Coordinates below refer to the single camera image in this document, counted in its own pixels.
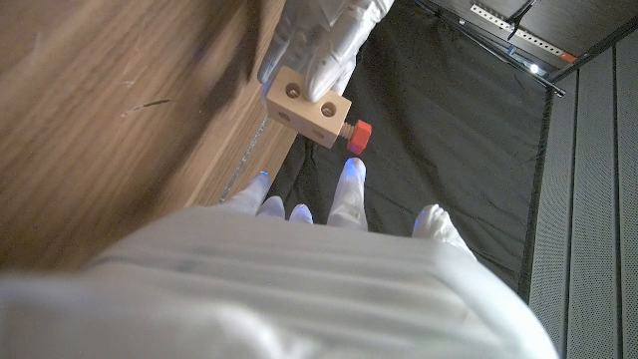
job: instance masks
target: wooden table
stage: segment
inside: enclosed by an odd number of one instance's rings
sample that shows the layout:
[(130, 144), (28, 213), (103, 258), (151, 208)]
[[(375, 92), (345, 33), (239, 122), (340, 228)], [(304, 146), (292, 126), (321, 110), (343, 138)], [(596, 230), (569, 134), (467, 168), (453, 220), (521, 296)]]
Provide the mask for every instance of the wooden table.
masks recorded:
[(283, 3), (0, 2), (0, 265), (73, 270), (274, 177), (295, 133), (255, 73)]

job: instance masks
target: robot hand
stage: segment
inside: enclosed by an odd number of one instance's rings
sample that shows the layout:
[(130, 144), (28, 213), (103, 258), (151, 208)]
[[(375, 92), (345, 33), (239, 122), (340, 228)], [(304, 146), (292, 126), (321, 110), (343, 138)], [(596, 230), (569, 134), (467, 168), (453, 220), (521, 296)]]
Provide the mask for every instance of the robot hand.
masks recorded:
[[(328, 215), (328, 225), (368, 230), (363, 195), (366, 180), (366, 166), (359, 159), (346, 162), (337, 183), (334, 200)], [(272, 196), (263, 202), (270, 179), (261, 173), (248, 187), (234, 195), (217, 208), (251, 215), (270, 215), (284, 218), (285, 211), (281, 197)], [(305, 204), (298, 204), (290, 214), (290, 221), (312, 223), (312, 213)], [(435, 240), (450, 244), (476, 259), (452, 224), (450, 215), (438, 204), (427, 205), (417, 217), (412, 237)]]
[(319, 101), (348, 85), (356, 55), (394, 0), (287, 0), (259, 67), (262, 96), (281, 66), (306, 74), (302, 93)]
[[(346, 162), (337, 183), (328, 225), (368, 230), (368, 221), (363, 207), (363, 189), (366, 166), (359, 159)], [(216, 208), (251, 215), (269, 215), (284, 218), (281, 197), (272, 196), (261, 204), (270, 188), (268, 173), (255, 177), (248, 187)], [(289, 221), (312, 223), (312, 213), (305, 204), (298, 204), (290, 213)]]

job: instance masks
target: red nut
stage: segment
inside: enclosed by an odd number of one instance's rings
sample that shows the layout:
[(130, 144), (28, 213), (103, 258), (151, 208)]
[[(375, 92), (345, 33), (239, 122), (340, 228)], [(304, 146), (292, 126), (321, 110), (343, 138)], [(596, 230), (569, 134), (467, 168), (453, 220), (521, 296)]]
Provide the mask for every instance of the red nut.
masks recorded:
[(352, 137), (348, 141), (348, 151), (357, 156), (360, 155), (366, 149), (370, 135), (372, 135), (372, 126), (361, 120), (357, 121)]

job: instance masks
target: black backdrop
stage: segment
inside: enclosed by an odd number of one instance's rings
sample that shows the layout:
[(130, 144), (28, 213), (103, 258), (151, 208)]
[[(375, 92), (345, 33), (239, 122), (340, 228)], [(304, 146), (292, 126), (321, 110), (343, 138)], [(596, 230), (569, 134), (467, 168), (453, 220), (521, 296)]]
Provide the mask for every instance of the black backdrop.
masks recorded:
[[(410, 235), (423, 206), (439, 203), (517, 290), (545, 89), (410, 1), (395, 3), (358, 60), (344, 97), (347, 121), (373, 126), (361, 155), (370, 230)], [(270, 195), (325, 223), (350, 157), (344, 141), (327, 150), (298, 137)]]

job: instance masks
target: wooden cube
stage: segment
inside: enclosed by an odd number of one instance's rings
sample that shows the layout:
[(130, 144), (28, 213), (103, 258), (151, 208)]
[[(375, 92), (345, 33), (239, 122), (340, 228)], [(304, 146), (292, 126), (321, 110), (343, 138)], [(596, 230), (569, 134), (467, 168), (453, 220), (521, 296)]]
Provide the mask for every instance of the wooden cube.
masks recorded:
[(301, 95), (304, 82), (303, 75), (282, 67), (266, 95), (268, 117), (330, 149), (352, 103), (328, 91), (313, 104)]

